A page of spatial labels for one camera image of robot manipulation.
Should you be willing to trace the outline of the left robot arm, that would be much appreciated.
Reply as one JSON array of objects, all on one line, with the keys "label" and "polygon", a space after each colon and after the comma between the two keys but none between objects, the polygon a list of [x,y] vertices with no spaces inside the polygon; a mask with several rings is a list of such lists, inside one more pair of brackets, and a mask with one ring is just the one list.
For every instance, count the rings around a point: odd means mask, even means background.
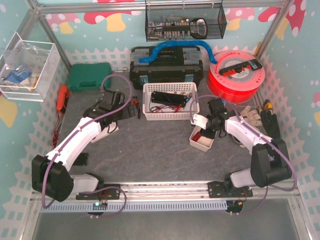
[{"label": "left robot arm", "polygon": [[86,146],[118,130],[118,121],[135,116],[131,100],[119,91],[105,90],[102,99],[89,107],[70,134],[46,155],[31,161],[31,187],[63,202],[71,194],[97,194],[104,188],[102,177],[93,173],[69,172]]}]

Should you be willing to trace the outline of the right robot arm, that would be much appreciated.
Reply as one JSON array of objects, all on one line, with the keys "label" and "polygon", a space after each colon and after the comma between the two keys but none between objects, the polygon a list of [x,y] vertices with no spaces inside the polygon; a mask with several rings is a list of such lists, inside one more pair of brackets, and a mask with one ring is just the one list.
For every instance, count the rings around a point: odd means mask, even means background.
[{"label": "right robot arm", "polygon": [[240,141],[251,155],[250,167],[225,175],[223,181],[208,183],[210,198],[241,198],[252,196],[250,187],[277,187],[277,183],[293,178],[293,186],[285,191],[291,192],[297,187],[297,176],[289,160],[288,148],[281,138],[271,138],[249,125],[239,112],[233,108],[227,110],[221,98],[208,103],[210,115],[190,113],[190,122],[199,127],[196,137],[214,139],[232,135]]}]

